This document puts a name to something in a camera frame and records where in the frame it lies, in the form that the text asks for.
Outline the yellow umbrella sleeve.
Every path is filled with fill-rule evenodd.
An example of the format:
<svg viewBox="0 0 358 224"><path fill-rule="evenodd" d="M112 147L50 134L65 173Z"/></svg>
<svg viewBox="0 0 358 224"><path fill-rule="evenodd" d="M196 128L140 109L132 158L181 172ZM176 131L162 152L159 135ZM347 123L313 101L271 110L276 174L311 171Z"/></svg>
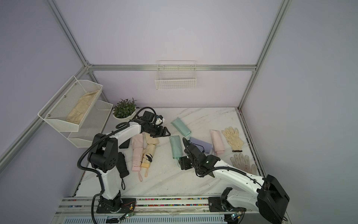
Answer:
<svg viewBox="0 0 358 224"><path fill-rule="evenodd" d="M158 138L151 137L149 133L144 133L144 135L145 135L146 143L148 145L158 145L159 144Z"/></svg>

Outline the pink umbrella sleeve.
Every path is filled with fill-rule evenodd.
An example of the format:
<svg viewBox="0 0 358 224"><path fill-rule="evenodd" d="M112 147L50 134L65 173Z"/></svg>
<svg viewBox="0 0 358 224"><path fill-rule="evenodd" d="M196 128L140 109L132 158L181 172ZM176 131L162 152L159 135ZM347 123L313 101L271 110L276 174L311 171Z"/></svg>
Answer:
<svg viewBox="0 0 358 224"><path fill-rule="evenodd" d="M131 138L131 147L133 150L139 148L144 149L144 136L142 133L137 134Z"/></svg>

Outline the green umbrella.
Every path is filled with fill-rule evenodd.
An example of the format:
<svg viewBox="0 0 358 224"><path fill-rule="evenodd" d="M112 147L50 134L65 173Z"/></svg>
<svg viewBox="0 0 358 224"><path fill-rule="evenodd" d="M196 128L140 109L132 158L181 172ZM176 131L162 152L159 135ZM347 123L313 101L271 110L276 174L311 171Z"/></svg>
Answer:
<svg viewBox="0 0 358 224"><path fill-rule="evenodd" d="M172 149L172 157L173 159L178 160L183 156L183 150L181 145L181 138L178 135L169 137L171 149Z"/></svg>
<svg viewBox="0 0 358 224"><path fill-rule="evenodd" d="M186 126L186 124L177 117L174 121L171 122L171 124L180 132L183 137L186 139L189 139L191 137L192 132L190 129Z"/></svg>

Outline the yellow umbrella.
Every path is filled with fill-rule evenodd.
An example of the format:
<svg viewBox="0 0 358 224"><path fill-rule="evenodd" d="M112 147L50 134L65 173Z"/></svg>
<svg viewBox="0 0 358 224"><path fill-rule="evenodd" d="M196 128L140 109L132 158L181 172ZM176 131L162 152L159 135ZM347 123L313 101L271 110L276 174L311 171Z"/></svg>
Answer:
<svg viewBox="0 0 358 224"><path fill-rule="evenodd" d="M148 171L149 171L150 165L153 162L155 149L156 149L156 145L148 144L146 149L143 152L141 168L145 169L145 177L148 176Z"/></svg>

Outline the black umbrella sleeve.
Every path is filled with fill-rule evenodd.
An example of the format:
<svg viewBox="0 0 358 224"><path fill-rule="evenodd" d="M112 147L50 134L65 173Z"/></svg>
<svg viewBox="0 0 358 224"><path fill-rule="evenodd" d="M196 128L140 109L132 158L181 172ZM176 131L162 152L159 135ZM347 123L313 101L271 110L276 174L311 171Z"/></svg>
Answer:
<svg viewBox="0 0 358 224"><path fill-rule="evenodd" d="M125 141L125 142L123 142L121 145L119 145L119 149L127 149L127 148L129 148L129 146L130 146L130 139L128 139L127 141Z"/></svg>

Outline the black umbrella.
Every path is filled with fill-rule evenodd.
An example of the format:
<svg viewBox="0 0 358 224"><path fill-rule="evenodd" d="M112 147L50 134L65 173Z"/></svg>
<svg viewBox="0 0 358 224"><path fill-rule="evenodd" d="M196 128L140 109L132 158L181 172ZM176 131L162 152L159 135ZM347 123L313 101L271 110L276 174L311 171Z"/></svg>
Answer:
<svg viewBox="0 0 358 224"><path fill-rule="evenodd" d="M116 168L119 172L119 176L121 178L121 188L122 190L126 189L124 178L127 177L130 173L127 168L125 155L122 152L118 152L118 161L116 164Z"/></svg>

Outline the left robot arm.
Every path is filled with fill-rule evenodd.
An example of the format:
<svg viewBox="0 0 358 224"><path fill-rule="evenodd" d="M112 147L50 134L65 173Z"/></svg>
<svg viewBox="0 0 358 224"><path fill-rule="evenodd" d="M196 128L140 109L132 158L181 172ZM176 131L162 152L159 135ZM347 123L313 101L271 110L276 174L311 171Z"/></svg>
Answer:
<svg viewBox="0 0 358 224"><path fill-rule="evenodd" d="M91 146L78 159L77 167L98 177L101 191L94 197L99 197L102 206L115 209L122 205L117 179L129 172L124 171L125 158L118 151L119 146L142 133L148 133L153 138L170 136L168 129L162 126L164 121L163 116L156 114L153 108L143 107L134 118L116 125L114 131L94 136Z"/></svg>

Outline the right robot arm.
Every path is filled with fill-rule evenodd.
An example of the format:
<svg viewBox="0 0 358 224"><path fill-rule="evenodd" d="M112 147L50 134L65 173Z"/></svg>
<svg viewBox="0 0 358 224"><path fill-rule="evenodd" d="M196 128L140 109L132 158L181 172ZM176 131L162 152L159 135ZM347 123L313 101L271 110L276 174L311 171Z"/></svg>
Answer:
<svg viewBox="0 0 358 224"><path fill-rule="evenodd" d="M195 174L204 178L210 176L225 180L245 191L248 196L240 197L233 187L227 187L219 198L221 211L240 209L258 211L272 224L288 221L285 216L290 197L279 181L272 175L262 177L235 168L219 157L205 155L197 145L182 139L185 156L179 159L182 170L194 169Z"/></svg>

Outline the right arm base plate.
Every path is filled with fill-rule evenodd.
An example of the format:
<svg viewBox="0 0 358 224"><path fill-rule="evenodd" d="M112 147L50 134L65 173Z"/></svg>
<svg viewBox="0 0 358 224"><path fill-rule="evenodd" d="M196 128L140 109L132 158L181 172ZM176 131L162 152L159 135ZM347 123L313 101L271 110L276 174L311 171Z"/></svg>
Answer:
<svg viewBox="0 0 358 224"><path fill-rule="evenodd" d="M222 201L220 197L209 197L208 205L210 212L246 212L246 208L233 207L227 200Z"/></svg>

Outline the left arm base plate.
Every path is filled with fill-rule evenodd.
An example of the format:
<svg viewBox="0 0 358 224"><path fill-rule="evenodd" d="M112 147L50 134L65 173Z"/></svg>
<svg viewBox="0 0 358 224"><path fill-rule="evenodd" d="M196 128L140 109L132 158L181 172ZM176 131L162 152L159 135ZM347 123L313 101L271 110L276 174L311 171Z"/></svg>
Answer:
<svg viewBox="0 0 358 224"><path fill-rule="evenodd" d="M135 209L137 200L135 198L121 198L108 200L100 198L99 204L96 210L98 214L125 214Z"/></svg>

